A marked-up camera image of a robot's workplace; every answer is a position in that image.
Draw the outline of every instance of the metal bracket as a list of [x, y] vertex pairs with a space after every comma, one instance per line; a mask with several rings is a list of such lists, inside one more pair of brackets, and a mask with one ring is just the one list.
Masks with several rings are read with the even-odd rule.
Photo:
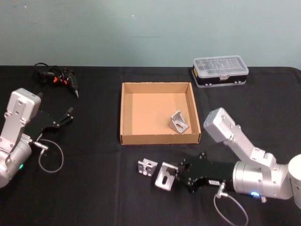
[[149, 177], [155, 172], [158, 163], [148, 159], [143, 159], [143, 161], [138, 161], [138, 171], [143, 175]]
[[187, 123], [185, 123], [181, 115], [181, 111], [177, 111], [172, 116], [170, 116], [169, 127], [177, 133], [182, 134], [189, 126]]
[[178, 167], [168, 164], [166, 162], [162, 163], [160, 172], [157, 176], [155, 186], [162, 188], [164, 190], [170, 191], [174, 183], [175, 172], [178, 170]]

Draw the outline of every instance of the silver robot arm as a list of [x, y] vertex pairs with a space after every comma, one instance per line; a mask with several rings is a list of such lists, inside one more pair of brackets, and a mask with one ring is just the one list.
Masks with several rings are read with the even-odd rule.
[[7, 185], [32, 153], [30, 144], [44, 150], [48, 147], [23, 134], [24, 127], [37, 114], [41, 99], [21, 88], [13, 91], [4, 114], [5, 123], [0, 135], [0, 188]]
[[[273, 154], [255, 147], [223, 108], [209, 113], [204, 128], [216, 142], [229, 146], [241, 160], [233, 170], [233, 187], [236, 192], [261, 198], [262, 202], [266, 202], [266, 197], [292, 197], [294, 188], [290, 182], [288, 165], [277, 164]], [[301, 194], [296, 197], [294, 192], [294, 199], [301, 207]]]

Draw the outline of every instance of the open cardboard box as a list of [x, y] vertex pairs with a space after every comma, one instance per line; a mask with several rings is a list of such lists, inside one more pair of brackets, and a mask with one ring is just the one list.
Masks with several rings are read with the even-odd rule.
[[[189, 125], [183, 134], [168, 126], [180, 110]], [[196, 144], [201, 137], [198, 113], [189, 82], [125, 82], [122, 84], [122, 145]]]

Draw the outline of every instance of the black tablecloth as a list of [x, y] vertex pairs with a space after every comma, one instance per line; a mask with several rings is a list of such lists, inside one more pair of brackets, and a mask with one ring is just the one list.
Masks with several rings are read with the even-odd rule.
[[[250, 67], [246, 85], [198, 89], [188, 68], [74, 67], [80, 85], [79, 100], [66, 88], [32, 82], [32, 67], [0, 67], [0, 113], [11, 91], [23, 87], [42, 91], [41, 109], [62, 115], [74, 107], [74, 122], [45, 138], [64, 151], [59, 173], [44, 173], [38, 149], [24, 167], [0, 189], [1, 226], [211, 226], [225, 225], [216, 213], [216, 187], [190, 194], [174, 185], [166, 192], [154, 186], [157, 173], [137, 172], [137, 161], [179, 162], [206, 151], [212, 161], [236, 162], [234, 153], [215, 144], [202, 129], [197, 145], [129, 145], [119, 141], [122, 82], [193, 82], [200, 124], [207, 114], [224, 107], [242, 126], [253, 144], [286, 164], [301, 152], [301, 72], [287, 67]], [[56, 157], [49, 151], [45, 165]], [[300, 225], [301, 210], [293, 199], [268, 199], [262, 204], [247, 195], [231, 193], [246, 209], [253, 226]], [[242, 224], [243, 213], [230, 200], [220, 200], [221, 211]]]

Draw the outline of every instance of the teal wall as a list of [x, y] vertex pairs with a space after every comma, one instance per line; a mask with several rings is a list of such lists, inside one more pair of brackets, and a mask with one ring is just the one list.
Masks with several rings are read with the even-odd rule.
[[0, 65], [301, 69], [300, 0], [0, 0]]

